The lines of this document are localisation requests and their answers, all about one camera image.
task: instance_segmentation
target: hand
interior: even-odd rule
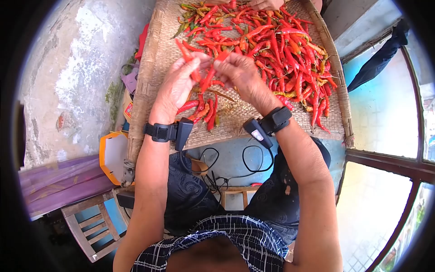
[[[247,5],[254,10],[279,10],[284,0],[252,0]]]
[[[212,5],[228,4],[230,0],[206,0],[205,3]]]
[[[240,97],[250,104],[254,102],[259,91],[266,87],[250,57],[231,53],[224,62],[215,60],[213,66],[225,86],[236,86]]]
[[[189,63],[180,58],[169,68],[151,110],[150,123],[172,123],[178,109],[184,105],[190,90],[196,84],[190,74],[198,67],[205,69],[210,66],[210,57],[206,54],[192,52],[191,55],[194,59]]]
[[[261,79],[252,58],[231,53],[223,62],[215,60],[213,66],[216,76],[220,77],[225,86],[236,86],[240,97],[263,116],[276,107],[282,107],[282,103]]]

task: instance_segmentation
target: red cloth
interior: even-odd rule
[[[146,24],[144,27],[144,31],[142,31],[142,34],[139,35],[139,50],[134,56],[134,58],[137,59],[139,62],[141,61],[142,58],[142,51],[144,50],[145,40],[147,39],[149,26],[150,24]]]

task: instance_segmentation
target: blue floor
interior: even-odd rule
[[[273,147],[272,153],[275,156],[278,150],[278,143],[275,138],[272,138]],[[341,144],[342,141],[321,139],[323,145],[331,154],[331,165],[329,171],[334,180],[335,190],[337,191],[338,183],[343,172],[345,162],[345,147]],[[208,147],[213,147],[219,151],[219,159],[216,164],[210,169],[214,171],[216,177],[231,178],[247,175],[250,172],[246,169],[242,161],[242,151],[249,145],[256,145],[263,150],[263,165],[261,169],[265,169],[271,163],[269,152],[261,144],[252,138],[241,138],[232,141],[206,145],[200,148],[190,149],[188,152],[195,158],[199,158],[202,151]],[[207,150],[205,153],[205,162],[211,165],[216,159],[214,150]],[[245,152],[246,164],[251,169],[258,169],[261,163],[261,151],[258,148],[248,148]],[[273,167],[266,172],[256,173],[245,178],[234,178],[229,181],[229,186],[249,186],[252,183],[263,183],[272,173]]]
[[[329,171],[334,180],[335,190],[337,191],[338,183],[340,181],[341,173],[343,172],[343,165],[345,162],[345,148],[341,144],[342,143],[341,141],[325,140],[325,139],[321,139],[321,141],[323,145],[325,145],[325,147],[328,149],[329,153],[331,154],[331,165],[329,167]],[[276,142],[275,138],[272,139],[272,142],[274,144],[272,147],[272,153],[275,156],[278,150],[278,143]],[[213,147],[217,149],[220,153],[219,159],[216,162],[216,164],[213,165],[210,171],[214,171],[216,177],[231,178],[231,177],[247,175],[250,173],[245,168],[242,161],[242,151],[245,147],[249,145],[256,145],[262,148],[264,161],[261,169],[265,169],[266,167],[268,167],[271,163],[269,152],[261,144],[259,144],[257,141],[255,141],[252,138],[241,138],[232,141],[211,144],[200,148],[191,149],[188,152],[193,157],[199,158],[200,154],[204,149],[208,147]],[[205,155],[205,161],[208,165],[210,165],[216,159],[216,152],[213,150],[207,150],[204,153],[204,155]],[[251,169],[258,169],[261,163],[261,151],[258,148],[248,148],[245,152],[245,160],[247,165]],[[245,178],[233,178],[229,181],[229,186],[249,186],[255,182],[263,183],[272,173],[272,169],[273,167],[271,167],[271,169],[266,172],[256,173]],[[248,194],[248,200],[252,198],[252,195],[253,194]],[[115,200],[112,198],[108,201],[105,201],[104,204],[118,233],[124,232],[127,229],[127,226],[124,224],[124,221],[121,218],[121,214],[119,213],[118,208],[116,207]],[[229,195],[226,198],[225,207],[227,210],[243,209],[242,195],[241,194]],[[98,207],[94,206],[76,214],[76,218],[78,222],[82,222],[98,213],[99,213]],[[92,228],[101,222],[102,220],[90,226],[87,226],[83,230]],[[91,237],[98,235],[100,232],[104,230],[105,228],[97,233],[94,233]],[[93,247],[98,247],[100,245],[103,245],[104,243],[110,241],[111,239],[112,236],[108,235],[105,238],[98,241],[97,243],[93,244]],[[115,252],[116,250],[114,250],[108,256],[106,256],[106,258],[113,258]]]

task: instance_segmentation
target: forearm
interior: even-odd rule
[[[263,92],[254,101],[263,116],[283,106],[270,91]],[[293,117],[289,125],[275,135],[298,184],[301,212],[293,264],[302,271],[341,269],[334,183],[322,154]]]
[[[150,113],[150,124],[170,124],[159,105]],[[154,142],[145,135],[136,163],[134,208],[127,233],[114,259],[114,271],[127,271],[148,246],[163,239],[167,200],[169,142]]]

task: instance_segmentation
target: dark cloth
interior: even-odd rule
[[[326,165],[331,156],[326,147],[312,138],[319,147]],[[191,169],[190,159],[184,157]],[[286,195],[287,185],[290,194]],[[298,184],[291,174],[281,148],[275,156],[270,177],[260,186],[244,211],[226,211],[198,177],[187,173],[180,164],[179,154],[169,157],[168,197],[165,212],[165,228],[175,236],[184,236],[198,221],[212,215],[227,213],[258,218],[273,228],[288,245],[298,233],[299,194]]]
[[[393,29],[393,33],[390,39],[379,49],[359,70],[355,78],[348,86],[348,92],[353,91],[362,84],[375,78],[390,60],[396,55],[400,46],[407,45],[409,27],[402,19],[396,27]]]

